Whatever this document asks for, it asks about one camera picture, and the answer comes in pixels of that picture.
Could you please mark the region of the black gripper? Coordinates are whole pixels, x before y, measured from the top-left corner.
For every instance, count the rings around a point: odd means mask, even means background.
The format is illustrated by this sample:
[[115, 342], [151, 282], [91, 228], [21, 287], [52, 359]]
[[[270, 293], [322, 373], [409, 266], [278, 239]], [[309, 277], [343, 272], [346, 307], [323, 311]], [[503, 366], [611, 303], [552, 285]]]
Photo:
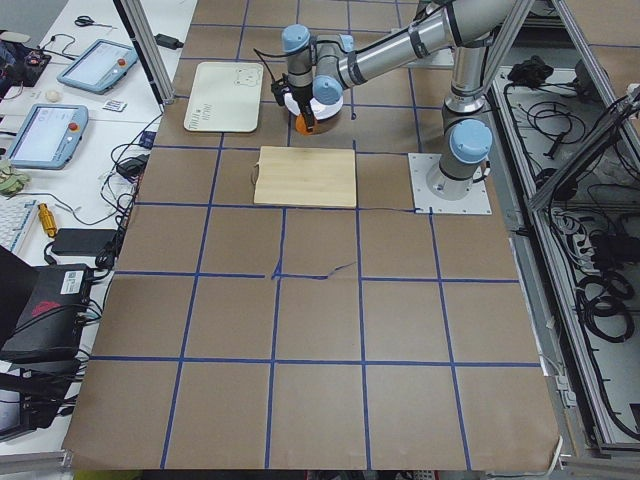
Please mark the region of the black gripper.
[[316, 118], [312, 107], [309, 105], [311, 102], [311, 85], [304, 87], [294, 86], [289, 81], [289, 76], [282, 74], [279, 79], [272, 80], [271, 92], [279, 106], [285, 105], [285, 94], [289, 93], [298, 104], [299, 115], [303, 117], [304, 132], [306, 134], [312, 134], [314, 132]]

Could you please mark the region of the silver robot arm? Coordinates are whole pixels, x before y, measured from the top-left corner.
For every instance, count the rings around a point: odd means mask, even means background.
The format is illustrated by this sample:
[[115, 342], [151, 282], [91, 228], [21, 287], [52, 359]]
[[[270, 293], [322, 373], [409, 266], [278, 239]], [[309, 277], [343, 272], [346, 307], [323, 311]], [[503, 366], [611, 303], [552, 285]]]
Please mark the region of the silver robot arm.
[[271, 79], [279, 106], [296, 105], [296, 129], [316, 134], [314, 104], [333, 107], [345, 91], [436, 52], [451, 50], [450, 91], [443, 100], [443, 128], [485, 117], [487, 91], [519, 31], [524, 1], [426, 1], [405, 27], [361, 48], [349, 35], [315, 36], [302, 24], [281, 34], [287, 70]]

